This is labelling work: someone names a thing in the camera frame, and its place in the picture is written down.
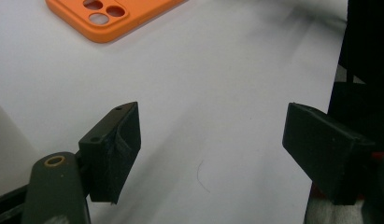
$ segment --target white table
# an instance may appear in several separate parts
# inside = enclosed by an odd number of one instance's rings
[[[95,44],[43,0],[0,1],[0,195],[111,108],[142,148],[93,223],[302,223],[310,180],[282,147],[289,102],[326,111],[347,0],[190,0]]]

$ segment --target white tabletop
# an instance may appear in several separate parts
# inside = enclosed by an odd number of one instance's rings
[[[302,223],[310,180],[282,147],[289,102],[326,111],[347,0],[190,0],[96,44],[43,0],[0,1],[0,194],[139,102],[142,148],[92,223]]]

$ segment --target black object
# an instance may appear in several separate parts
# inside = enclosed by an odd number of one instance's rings
[[[0,223],[90,223],[85,197],[116,203],[140,149],[137,102],[117,106],[80,141],[35,163],[30,183],[0,197]]]
[[[375,143],[319,110],[289,104],[283,146],[334,204],[355,204]]]

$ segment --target orange phone case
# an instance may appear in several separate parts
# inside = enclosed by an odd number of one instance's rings
[[[184,1],[46,0],[46,4],[91,41],[105,43]]]

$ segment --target bolt hole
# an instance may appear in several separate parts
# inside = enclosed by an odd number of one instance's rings
[[[90,10],[98,10],[101,9],[104,5],[100,1],[86,0],[83,2],[83,6]]]
[[[125,14],[125,11],[121,7],[108,7],[107,14],[109,14],[112,17],[120,17]]]
[[[92,142],[98,142],[99,141],[99,137],[93,137],[92,139],[90,139],[90,141],[92,141]]]
[[[109,17],[101,14],[101,13],[94,13],[89,17],[90,21],[97,25],[104,25],[109,22]]]
[[[48,167],[54,167],[54,166],[61,165],[64,161],[65,161],[64,156],[53,156],[51,158],[48,158],[44,162],[44,164],[45,164],[45,166],[48,166]]]

